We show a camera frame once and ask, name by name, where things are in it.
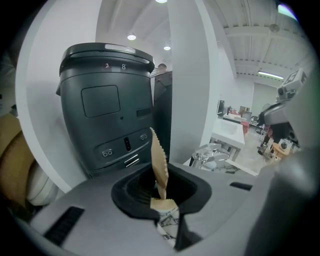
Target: vent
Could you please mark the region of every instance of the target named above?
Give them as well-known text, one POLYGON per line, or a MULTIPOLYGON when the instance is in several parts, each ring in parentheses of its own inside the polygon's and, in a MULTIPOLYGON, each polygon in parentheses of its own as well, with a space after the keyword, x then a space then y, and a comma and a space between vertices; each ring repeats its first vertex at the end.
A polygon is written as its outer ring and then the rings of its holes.
POLYGON ((84 213, 84 209, 70 207, 44 235, 49 241, 60 246, 84 213))

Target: black holder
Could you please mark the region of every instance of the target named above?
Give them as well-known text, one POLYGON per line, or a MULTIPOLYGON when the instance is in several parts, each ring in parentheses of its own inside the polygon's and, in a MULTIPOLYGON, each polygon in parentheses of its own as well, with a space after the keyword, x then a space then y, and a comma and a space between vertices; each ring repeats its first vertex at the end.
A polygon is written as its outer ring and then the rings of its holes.
MULTIPOLYGON (((169 180, 166 188, 168 199, 173 199, 179 207, 179 227, 175 249, 180 251, 200 241, 201 238, 188 231, 184 215, 199 212, 211 197, 210 185, 203 179, 194 176, 168 163, 169 180)), ((151 197, 157 196, 156 177, 149 164, 135 173, 119 180, 111 190, 115 205, 132 218, 160 220, 159 213, 150 208, 151 197)))

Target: white wall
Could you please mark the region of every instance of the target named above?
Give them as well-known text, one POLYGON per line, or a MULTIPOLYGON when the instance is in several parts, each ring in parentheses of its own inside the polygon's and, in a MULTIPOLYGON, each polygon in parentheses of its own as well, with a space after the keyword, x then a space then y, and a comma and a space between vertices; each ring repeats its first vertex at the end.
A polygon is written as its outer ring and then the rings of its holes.
POLYGON ((168 1, 167 6, 173 70, 170 161, 184 163, 210 141, 219 98, 219 57, 202 0, 168 1))
POLYGON ((128 40, 127 32, 111 29, 108 31, 106 25, 111 19, 112 13, 107 8, 109 7, 108 0, 103 0, 97 20, 95 41, 98 43, 109 43, 132 47, 147 54, 150 54, 154 58, 155 66, 157 67, 160 63, 163 63, 163 57, 153 48, 153 46, 145 40, 136 38, 135 40, 128 40))
POLYGON ((56 95, 59 67, 68 47, 96 40, 101 1, 47 1, 31 24, 18 59, 15 93, 24 137, 41 168, 65 193, 86 175, 56 95))
POLYGON ((219 99, 224 101, 224 106, 231 106, 236 111, 240 106, 251 108, 254 90, 254 81, 250 77, 234 78, 229 59, 225 49, 218 44, 219 53, 219 99))
POLYGON ((278 94, 277 88, 267 86, 261 83, 254 83, 253 100, 251 112, 253 116, 258 116, 265 104, 276 103, 276 96, 278 94))
POLYGON ((228 40, 227 35, 225 33, 225 29, 221 25, 219 18, 215 13, 214 5, 213 5, 214 2, 212 0, 205 0, 204 4, 205 4, 207 11, 208 11, 208 14, 210 16, 216 40, 222 44, 222 46, 225 50, 225 54, 229 60, 232 75, 234 78, 236 78, 237 73, 236 73, 236 65, 235 65, 235 61, 234 61, 235 58, 234 58, 229 40, 228 40))

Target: white pillar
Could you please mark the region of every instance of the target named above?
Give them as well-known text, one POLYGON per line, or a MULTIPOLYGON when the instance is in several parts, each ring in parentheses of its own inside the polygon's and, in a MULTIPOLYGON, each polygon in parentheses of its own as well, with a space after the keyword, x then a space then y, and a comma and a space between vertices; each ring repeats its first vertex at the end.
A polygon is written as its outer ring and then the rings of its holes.
POLYGON ((16 105, 35 159, 63 191, 86 180, 71 145, 56 95, 64 51, 95 42, 102 0, 49 0, 24 39, 15 78, 16 105))
POLYGON ((219 99, 219 56, 203 0, 167 2, 172 44, 170 162, 184 163, 210 141, 219 99))

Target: brown paper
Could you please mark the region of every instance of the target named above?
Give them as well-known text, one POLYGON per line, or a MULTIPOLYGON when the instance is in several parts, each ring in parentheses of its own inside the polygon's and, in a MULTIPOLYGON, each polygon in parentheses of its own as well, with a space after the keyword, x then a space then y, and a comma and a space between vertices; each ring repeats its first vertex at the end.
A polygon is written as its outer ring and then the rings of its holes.
POLYGON ((160 145, 159 139, 155 131, 152 128, 150 129, 152 132, 152 145, 151 145, 152 169, 154 172, 159 195, 161 199, 165 200, 167 198, 166 189, 167 189, 168 179, 169 179, 166 154, 164 149, 160 145))
POLYGON ((171 210, 176 207, 178 206, 176 202, 172 199, 162 200, 162 199, 151 198, 150 208, 156 211, 171 210))

